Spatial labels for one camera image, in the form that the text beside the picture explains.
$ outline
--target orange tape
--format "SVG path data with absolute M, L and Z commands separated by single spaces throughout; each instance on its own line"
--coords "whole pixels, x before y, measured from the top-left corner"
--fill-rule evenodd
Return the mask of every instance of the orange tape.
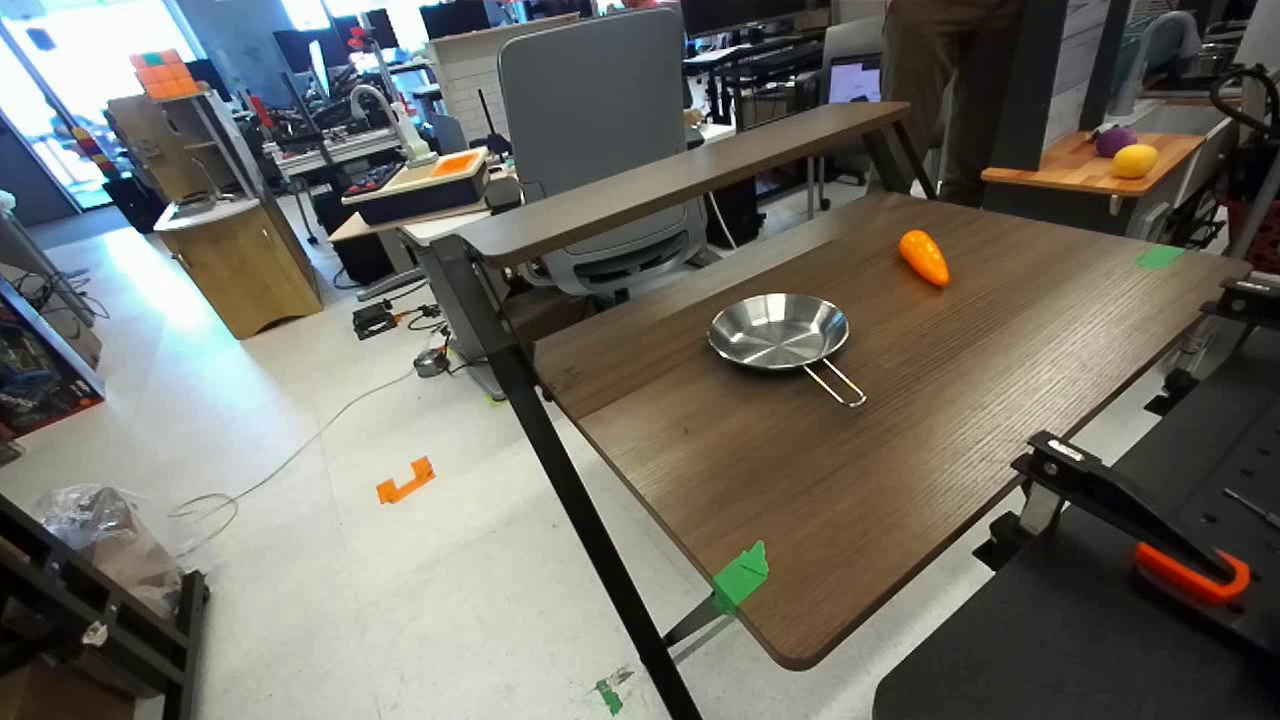
M 396 484 L 396 481 L 378 481 L 375 484 L 375 498 L 378 503 L 398 503 L 402 494 L 412 494 L 416 488 L 425 488 L 434 474 L 433 461 L 419 455 L 412 461 L 412 481 Z
M 1132 546 L 1132 567 L 1140 567 L 1149 578 L 1203 605 L 1203 608 L 1234 608 L 1252 583 L 1252 573 L 1241 556 L 1218 551 L 1224 563 L 1232 567 L 1232 578 L 1211 578 L 1173 556 L 1164 556 L 1156 543 L 1136 543 Z

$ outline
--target stainless steel pan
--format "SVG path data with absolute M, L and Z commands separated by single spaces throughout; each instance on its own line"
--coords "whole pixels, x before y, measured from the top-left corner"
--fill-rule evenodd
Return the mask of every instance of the stainless steel pan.
M 719 360 L 753 372 L 802 372 L 834 405 L 861 406 L 867 392 L 855 386 L 831 355 L 849 338 L 849 314 L 818 297 L 762 290 L 729 303 L 713 314 L 709 345 Z M 839 395 L 810 364 L 825 364 L 852 395 Z

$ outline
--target black metal frame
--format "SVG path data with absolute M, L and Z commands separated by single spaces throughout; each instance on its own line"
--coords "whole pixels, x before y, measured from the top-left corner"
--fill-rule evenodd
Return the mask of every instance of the black metal frame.
M 914 149 L 909 143 L 904 122 L 893 122 L 893 132 L 904 149 L 909 168 L 924 183 L 924 193 L 937 197 Z M 419 258 L 425 258 L 429 287 L 453 323 L 456 355 L 464 360 L 464 368 L 482 392 L 503 395 L 512 405 L 666 717 L 697 720 L 700 706 L 692 703 L 692 692 L 680 680 L 672 646 L 697 635 L 700 628 L 709 628 L 719 610 L 713 608 L 713 599 L 702 599 L 666 635 L 655 632 L 636 593 L 636 578 L 626 575 L 570 455 L 558 445 L 558 431 L 540 400 L 530 360 L 516 345 L 516 331 L 499 310 L 499 290 L 487 279 L 487 258 L 464 235 L 433 241 L 429 248 L 419 248 Z
M 162 720 L 192 717 L 207 608 L 201 573 L 184 575 L 180 608 L 169 623 L 0 494 L 0 588 L 46 621 L 46 632 L 34 641 L 18 641 L 17 632 L 0 641 L 2 673 L 40 652 L 98 646 L 128 680 L 162 696 Z

